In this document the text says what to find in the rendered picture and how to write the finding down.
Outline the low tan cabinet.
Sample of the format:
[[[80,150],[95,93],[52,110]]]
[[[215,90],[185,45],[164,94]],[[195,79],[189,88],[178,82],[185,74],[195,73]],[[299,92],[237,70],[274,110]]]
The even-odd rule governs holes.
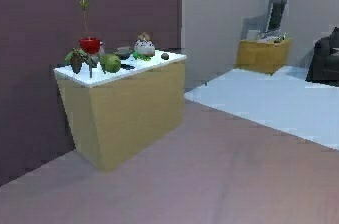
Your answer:
[[[241,40],[235,68],[273,75],[286,65],[292,38],[275,43]]]

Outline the dark leafy house plant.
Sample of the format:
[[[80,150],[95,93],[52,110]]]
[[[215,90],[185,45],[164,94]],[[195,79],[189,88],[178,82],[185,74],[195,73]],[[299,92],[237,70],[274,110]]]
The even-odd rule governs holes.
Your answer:
[[[82,64],[89,67],[89,77],[93,77],[93,69],[97,67],[99,56],[97,54],[89,54],[81,48],[73,48],[66,56],[65,62],[68,63],[72,71],[78,74],[82,69]]]

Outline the tan cabinet with white top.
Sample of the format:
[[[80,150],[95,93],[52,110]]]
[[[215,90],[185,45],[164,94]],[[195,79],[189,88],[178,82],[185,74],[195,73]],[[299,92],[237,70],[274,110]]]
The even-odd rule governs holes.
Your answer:
[[[158,50],[149,61],[130,57],[130,70],[103,72],[84,66],[54,70],[75,149],[110,172],[182,122],[185,60]]]

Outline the green round fruit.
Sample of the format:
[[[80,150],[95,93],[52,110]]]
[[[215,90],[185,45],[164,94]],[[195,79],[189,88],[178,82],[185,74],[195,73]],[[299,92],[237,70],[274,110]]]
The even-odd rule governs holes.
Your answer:
[[[100,65],[104,72],[116,73],[121,68],[121,60],[114,54],[104,54],[100,58]]]

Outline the dark grey bowl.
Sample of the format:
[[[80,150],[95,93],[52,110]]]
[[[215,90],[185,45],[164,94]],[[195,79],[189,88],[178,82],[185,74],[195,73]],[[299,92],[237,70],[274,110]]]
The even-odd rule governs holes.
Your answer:
[[[127,60],[132,54],[133,50],[131,47],[119,47],[114,54],[119,57],[120,60]]]

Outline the television set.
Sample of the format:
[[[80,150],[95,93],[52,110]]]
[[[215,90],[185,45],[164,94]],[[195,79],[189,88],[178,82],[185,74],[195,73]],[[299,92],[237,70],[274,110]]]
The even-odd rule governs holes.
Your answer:
[[[280,30],[287,0],[270,0],[267,22],[264,33],[266,35]]]

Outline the white speckled round vase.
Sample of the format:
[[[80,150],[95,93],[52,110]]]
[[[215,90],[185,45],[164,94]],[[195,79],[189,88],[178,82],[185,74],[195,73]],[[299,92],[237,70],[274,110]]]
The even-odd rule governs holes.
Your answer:
[[[137,36],[134,51],[144,56],[155,55],[155,46],[148,33],[142,32]]]

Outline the black sofa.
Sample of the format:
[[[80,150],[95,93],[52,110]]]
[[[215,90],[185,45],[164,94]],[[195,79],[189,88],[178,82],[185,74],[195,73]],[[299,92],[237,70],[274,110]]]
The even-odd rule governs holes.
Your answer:
[[[306,81],[339,87],[339,27],[315,43]]]

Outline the small green object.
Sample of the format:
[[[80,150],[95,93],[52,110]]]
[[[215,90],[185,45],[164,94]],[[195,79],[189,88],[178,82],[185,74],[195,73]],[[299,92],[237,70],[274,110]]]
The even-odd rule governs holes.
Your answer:
[[[132,56],[136,60],[143,60],[143,61],[150,61],[153,57],[153,56],[148,56],[148,55],[142,55],[136,51],[132,53]]]

